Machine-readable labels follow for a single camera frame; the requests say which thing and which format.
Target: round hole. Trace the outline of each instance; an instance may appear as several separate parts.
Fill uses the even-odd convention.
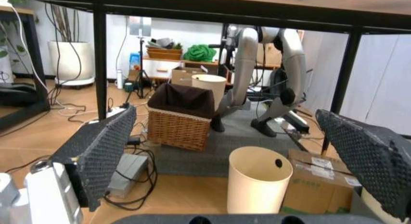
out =
[[[205,218],[205,217],[197,216],[197,217],[193,218],[193,219],[190,221],[189,224],[212,224],[212,223],[210,222],[210,220],[208,220],[208,219]]]
[[[281,167],[283,166],[283,162],[282,162],[280,159],[277,159],[277,160],[275,160],[275,165],[276,165],[278,168],[281,168]]]
[[[281,221],[281,224],[304,224],[304,222],[295,216],[287,216]]]

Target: wooden tabletop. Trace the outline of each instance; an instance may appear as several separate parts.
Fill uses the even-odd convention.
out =
[[[20,9],[20,8],[16,8],[18,13],[21,14],[30,14],[30,15],[34,15],[34,11],[31,9]],[[0,6],[0,11],[4,11],[4,12],[14,12],[13,9],[11,9],[10,7],[6,7],[6,6]]]

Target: cardboard box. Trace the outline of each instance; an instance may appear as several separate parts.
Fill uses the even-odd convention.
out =
[[[340,169],[342,162],[307,154],[298,150],[289,151],[288,158],[294,172],[288,184],[281,212],[291,214],[348,213],[353,188],[360,185],[356,178],[329,169],[330,167]],[[312,163],[311,157],[317,158],[314,160],[315,164]]]
[[[296,149],[290,149],[288,151],[288,158],[345,174],[351,174],[350,170],[347,169],[346,164],[338,159],[324,157],[318,154],[312,154]]]
[[[181,86],[191,86],[191,76],[196,74],[206,74],[200,68],[177,67],[171,74],[171,83]]]

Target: white planter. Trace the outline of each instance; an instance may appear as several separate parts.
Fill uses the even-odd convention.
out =
[[[193,87],[210,89],[213,91],[214,109],[217,110],[224,96],[227,79],[222,76],[207,74],[192,75],[191,78]]]
[[[94,82],[94,61],[92,58],[92,49],[89,43],[86,42],[71,42],[74,49],[78,53],[81,61],[81,74],[75,81],[80,70],[80,63],[73,47],[69,42],[58,42],[60,50],[59,73],[58,78],[60,83],[70,80],[71,84],[77,85],[76,82]],[[55,41],[49,42],[49,52],[51,57],[51,64],[57,78],[57,61],[59,58],[57,43]]]
[[[1,49],[0,51],[8,51],[8,47],[5,46],[0,46]],[[13,83],[13,72],[12,72],[12,66],[10,64],[10,56],[7,53],[6,56],[0,58],[0,83]]]

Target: black table leg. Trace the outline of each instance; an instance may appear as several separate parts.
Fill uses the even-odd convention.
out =
[[[96,93],[99,120],[106,118],[106,15],[99,5],[94,7],[94,55],[96,61]]]
[[[26,20],[22,21],[24,33],[26,35],[27,41],[27,48],[29,49],[28,52],[30,54],[31,60],[33,61],[33,65],[35,71],[41,81],[46,84],[46,80],[44,77],[44,70],[43,70],[43,62],[41,61],[41,54],[39,48],[39,40],[37,39],[37,32],[36,32],[36,25],[34,22],[33,15],[26,15]],[[37,98],[39,102],[42,102],[45,106],[43,111],[49,110],[50,105],[47,100],[47,90],[41,85],[39,80],[35,77],[34,83],[36,84],[36,92]]]
[[[337,84],[335,86],[333,102],[331,103],[331,112],[340,113],[343,105],[344,96],[347,91],[349,78],[351,76],[352,67],[354,65],[355,57],[357,55],[358,47],[360,46],[361,32],[360,30],[353,30],[348,36],[346,50],[344,52],[343,62],[341,64],[340,74],[338,75]],[[321,153],[325,154],[330,141],[327,136],[322,143]]]

